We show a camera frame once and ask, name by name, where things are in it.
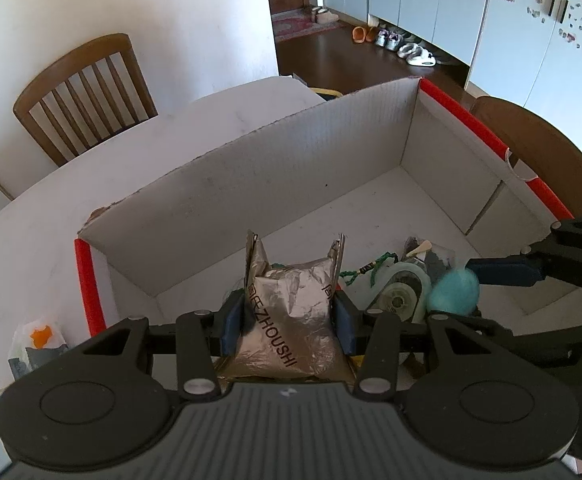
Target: chair backrest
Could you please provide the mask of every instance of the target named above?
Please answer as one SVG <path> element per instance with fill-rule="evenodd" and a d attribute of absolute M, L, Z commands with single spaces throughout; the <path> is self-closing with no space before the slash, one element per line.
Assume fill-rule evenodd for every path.
<path fill-rule="evenodd" d="M 561 131 L 529 110 L 495 97 L 479 97 L 471 113 L 552 189 L 573 216 L 582 216 L 582 152 Z"/>
<path fill-rule="evenodd" d="M 126 34 L 95 38 L 62 56 L 29 83 L 13 113 L 58 166 L 158 114 Z"/>

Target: green string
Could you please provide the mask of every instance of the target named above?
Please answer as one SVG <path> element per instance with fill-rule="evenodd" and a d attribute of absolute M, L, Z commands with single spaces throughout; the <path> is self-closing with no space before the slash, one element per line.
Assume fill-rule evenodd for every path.
<path fill-rule="evenodd" d="M 340 278 L 351 276 L 350 280 L 344 280 L 346 286 L 349 286 L 356 280 L 358 276 L 360 276 L 361 274 L 366 274 L 370 270 L 371 271 L 370 285 L 371 287 L 373 287 L 375 285 L 375 275 L 377 274 L 377 271 L 380 269 L 382 264 L 389 258 L 393 258 L 394 264 L 396 264 L 400 260 L 399 256 L 395 253 L 384 253 L 377 260 L 374 260 L 370 264 L 360 267 L 357 270 L 343 270 L 342 272 L 340 272 Z"/>

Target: white table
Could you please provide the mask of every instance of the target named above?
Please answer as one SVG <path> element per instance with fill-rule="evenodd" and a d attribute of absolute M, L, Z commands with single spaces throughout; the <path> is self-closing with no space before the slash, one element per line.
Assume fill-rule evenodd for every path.
<path fill-rule="evenodd" d="M 0 212 L 0 389 L 18 324 L 55 316 L 70 346 L 88 338 L 73 241 L 91 212 L 169 171 L 322 99 L 272 77 L 158 115 L 100 144 L 35 184 Z"/>

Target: foil wrapper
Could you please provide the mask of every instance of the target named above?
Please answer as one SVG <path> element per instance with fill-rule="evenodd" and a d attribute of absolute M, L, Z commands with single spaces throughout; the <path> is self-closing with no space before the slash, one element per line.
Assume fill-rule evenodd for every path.
<path fill-rule="evenodd" d="M 354 382 L 329 315 L 343 244 L 341 237 L 321 260 L 273 268 L 249 232 L 244 328 L 219 378 Z"/>

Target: doormat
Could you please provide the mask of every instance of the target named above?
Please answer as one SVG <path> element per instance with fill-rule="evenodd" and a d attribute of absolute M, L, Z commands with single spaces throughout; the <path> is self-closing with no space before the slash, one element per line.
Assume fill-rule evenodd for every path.
<path fill-rule="evenodd" d="M 271 19 L 276 43 L 344 26 L 342 22 L 324 23 L 323 25 L 313 23 L 311 21 L 311 9 L 287 10 L 286 12 L 274 14 Z"/>

